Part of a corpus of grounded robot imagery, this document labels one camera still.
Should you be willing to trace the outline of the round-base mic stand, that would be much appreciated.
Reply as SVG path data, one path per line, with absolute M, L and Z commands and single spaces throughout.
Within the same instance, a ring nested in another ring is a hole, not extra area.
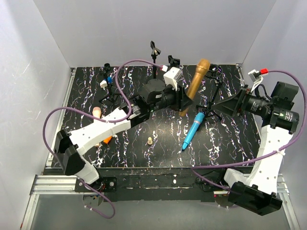
M 180 68 L 180 59 L 179 58 L 174 58 L 172 55 L 168 56 L 168 63 L 170 66 L 170 69 L 172 68 Z
M 154 41 L 151 41 L 150 42 L 150 47 L 152 49 L 152 52 L 151 52 L 151 57 L 152 57 L 152 60 L 153 60 L 153 63 L 156 63 L 156 58 L 158 55 L 161 54 L 161 50 L 158 49 L 156 46 L 155 46 L 155 42 Z M 152 79 L 156 79 L 156 72 L 157 72 L 157 67 L 156 66 L 153 66 L 153 69 L 152 69 L 152 78 L 149 79 L 147 81 L 147 83 L 152 80 Z

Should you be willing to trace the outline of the gold microphone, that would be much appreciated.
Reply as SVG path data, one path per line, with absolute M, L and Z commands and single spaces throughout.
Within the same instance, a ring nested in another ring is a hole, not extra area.
M 191 84 L 188 87 L 188 92 L 186 93 L 190 99 L 194 99 L 196 92 L 198 91 L 200 84 L 204 78 L 204 75 L 208 72 L 210 67 L 210 61 L 207 59 L 201 59 L 196 66 L 194 77 Z M 189 108 L 179 112 L 180 116 L 185 116 Z

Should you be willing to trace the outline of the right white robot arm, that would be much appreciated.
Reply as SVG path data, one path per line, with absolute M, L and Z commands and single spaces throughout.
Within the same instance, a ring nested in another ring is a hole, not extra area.
M 240 91 L 214 105 L 215 110 L 229 115 L 249 112 L 262 118 L 261 143 L 249 177 L 229 167 L 224 181 L 230 186 L 228 201 L 264 216 L 279 210 L 282 201 L 277 198 L 277 177 L 285 155 L 280 148 L 290 142 L 299 122 L 293 112 L 293 99 L 299 87 L 277 82 L 270 100 L 252 95 L 244 86 Z

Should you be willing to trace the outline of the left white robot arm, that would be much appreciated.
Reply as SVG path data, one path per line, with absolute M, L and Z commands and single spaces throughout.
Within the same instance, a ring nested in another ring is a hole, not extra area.
M 131 115 L 128 115 L 127 103 L 123 103 L 105 117 L 106 122 L 96 120 L 71 132 L 62 129 L 57 133 L 55 157 L 58 158 L 66 176 L 75 175 L 85 183 L 93 184 L 100 176 L 97 169 L 83 157 L 88 150 L 107 137 L 129 130 L 148 120 L 154 111 L 169 107 L 181 112 L 192 105 L 193 100 L 186 95 L 182 87 L 175 91 L 171 86 L 167 86 L 152 100 L 139 93 L 130 98 L 129 102 Z

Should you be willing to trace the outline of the left tripod clip stand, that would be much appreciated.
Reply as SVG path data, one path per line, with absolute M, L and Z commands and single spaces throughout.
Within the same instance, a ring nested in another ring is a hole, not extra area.
M 111 72 L 111 66 L 109 63 L 105 63 L 104 66 L 99 70 L 99 75 L 103 77 L 103 80 L 100 82 L 100 87 L 105 90 L 107 89 L 106 95 L 99 100 L 100 104 L 103 104 L 104 101 L 109 101 L 113 105 L 117 104 L 118 97 L 121 96 L 120 93 L 114 92 L 112 90 L 112 78 L 109 77 Z

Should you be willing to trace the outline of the blue microphone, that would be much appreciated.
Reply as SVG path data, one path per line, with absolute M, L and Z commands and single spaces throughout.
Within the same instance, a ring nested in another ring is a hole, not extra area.
M 185 150 L 188 145 L 190 144 L 191 140 L 193 139 L 196 131 L 198 130 L 200 124 L 202 123 L 202 121 L 204 120 L 204 117 L 205 117 L 205 114 L 202 113 L 202 112 L 199 112 L 195 119 L 194 119 L 194 122 L 190 128 L 190 130 L 188 131 L 188 134 L 182 144 L 182 150 Z

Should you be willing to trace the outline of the black marbled table mat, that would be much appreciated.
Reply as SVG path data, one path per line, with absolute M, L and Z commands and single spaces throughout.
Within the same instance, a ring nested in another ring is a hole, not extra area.
M 221 65 L 222 87 L 215 101 L 234 95 L 241 87 L 241 77 L 235 65 Z M 88 114 L 100 107 L 107 115 L 118 104 L 109 101 L 100 104 L 106 91 L 100 88 L 103 77 L 101 67 L 78 67 L 68 98 L 68 107 Z M 152 78 L 152 66 L 125 67 L 119 74 L 119 83 L 127 97 L 136 94 Z M 214 95 L 213 80 L 204 78 L 195 95 L 195 104 L 205 105 Z M 204 120 L 190 145 L 181 151 L 182 143 L 196 114 L 195 107 L 189 108 L 185 117 L 169 108 L 154 112 L 149 120 L 130 130 L 116 134 L 108 144 L 91 148 L 84 157 L 95 167 L 192 167 L 195 165 L 218 165 L 247 161 L 255 158 L 260 145 L 260 136 L 252 114 L 239 117 L 220 115 Z M 62 128 L 70 132 L 87 126 L 93 120 L 67 111 Z M 153 140 L 147 144 L 148 137 Z

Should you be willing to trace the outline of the small beige adapter piece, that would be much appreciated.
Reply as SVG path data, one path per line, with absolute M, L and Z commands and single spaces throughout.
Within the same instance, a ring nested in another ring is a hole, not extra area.
M 148 145 L 152 145 L 153 144 L 153 140 L 152 140 L 151 137 L 148 137 L 147 144 Z

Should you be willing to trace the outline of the pink microphone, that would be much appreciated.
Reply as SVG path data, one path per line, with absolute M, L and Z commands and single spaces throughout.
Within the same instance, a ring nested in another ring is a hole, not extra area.
M 92 111 L 92 115 L 98 119 L 101 119 L 101 108 L 100 107 L 94 107 Z M 95 144 L 95 147 L 100 147 L 100 143 Z

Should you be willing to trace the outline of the orange microphone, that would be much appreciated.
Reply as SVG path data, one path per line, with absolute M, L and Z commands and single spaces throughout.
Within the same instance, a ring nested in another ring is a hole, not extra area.
M 109 136 L 108 138 L 104 139 L 103 143 L 108 144 L 112 139 L 112 136 Z

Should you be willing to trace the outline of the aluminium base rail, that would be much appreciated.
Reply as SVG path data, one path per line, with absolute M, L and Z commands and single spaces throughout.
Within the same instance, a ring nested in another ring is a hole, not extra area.
M 116 189 L 106 196 L 112 201 L 201 200 L 213 201 L 213 185 L 200 184 L 191 167 L 96 167 L 103 179 L 114 179 Z

